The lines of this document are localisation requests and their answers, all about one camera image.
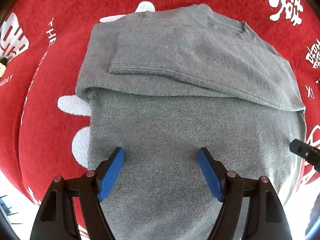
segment white petal shape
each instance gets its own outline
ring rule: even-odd
[[[153,3],[148,2],[148,1],[143,1],[143,2],[139,3],[135,12],[146,12],[146,11],[150,11],[150,12],[156,11],[156,8],[153,5]]]
[[[100,19],[101,23],[109,23],[109,22],[114,22],[122,17],[126,16],[126,14],[121,14],[121,15],[113,15],[113,16],[108,16],[108,17],[103,17]]]
[[[88,151],[90,141],[90,126],[79,130],[72,141],[72,154],[76,161],[88,168]]]
[[[60,97],[58,108],[68,114],[91,116],[89,104],[76,95]]]

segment silver screw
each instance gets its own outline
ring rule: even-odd
[[[87,175],[87,177],[93,177],[94,171],[87,171],[86,175]]]
[[[266,176],[262,176],[261,181],[264,183],[267,183],[269,181],[269,179]]]
[[[230,178],[234,178],[236,176],[236,173],[234,171],[228,171],[227,172],[227,175],[230,177]]]
[[[54,182],[59,182],[61,179],[62,179],[61,176],[56,176],[56,177],[53,178],[53,181]]]

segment gray sweater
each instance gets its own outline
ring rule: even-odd
[[[207,5],[96,25],[76,94],[92,109],[89,168],[125,150],[102,203],[117,240],[207,239],[221,204],[197,164],[200,147],[242,177],[268,176],[282,203],[298,180],[289,143],[305,140],[305,106],[289,63]]]

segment black object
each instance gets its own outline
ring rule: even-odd
[[[250,197],[242,240],[292,240],[279,198],[267,177],[242,178],[215,161],[207,148],[198,151],[200,168],[214,197],[223,202],[207,240],[232,240],[243,197]],[[80,240],[73,197],[79,197],[91,240],[116,240],[101,210],[100,202],[110,194],[124,162],[117,147],[95,171],[76,179],[57,176],[52,181],[36,216],[30,240]]]
[[[290,151],[304,158],[308,163],[315,167],[316,171],[320,172],[320,150],[312,147],[298,139],[294,139],[290,143]]]
[[[8,59],[4,57],[4,58],[0,59],[0,63],[1,63],[2,65],[6,66],[7,63],[8,63]]]

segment red fabric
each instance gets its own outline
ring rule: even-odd
[[[134,12],[142,1],[153,3],[156,11],[205,3],[213,11],[246,21],[290,62],[307,107],[307,138],[320,125],[320,84],[315,83],[320,70],[306,60],[307,46],[311,48],[320,39],[320,22],[305,0],[300,0],[302,23],[295,26],[285,19],[284,11],[279,20],[271,21],[269,17],[279,11],[281,3],[273,8],[268,0],[19,0],[12,12],[30,44],[0,79],[13,74],[0,86],[0,169],[29,198],[31,188],[34,199],[41,200],[56,175],[69,179],[85,173],[86,168],[72,154],[72,141],[80,129],[90,125],[90,118],[65,113],[57,102],[75,94],[93,26],[102,17]],[[320,130],[313,133],[312,142],[317,140]],[[84,226],[79,204],[76,212],[78,223]]]

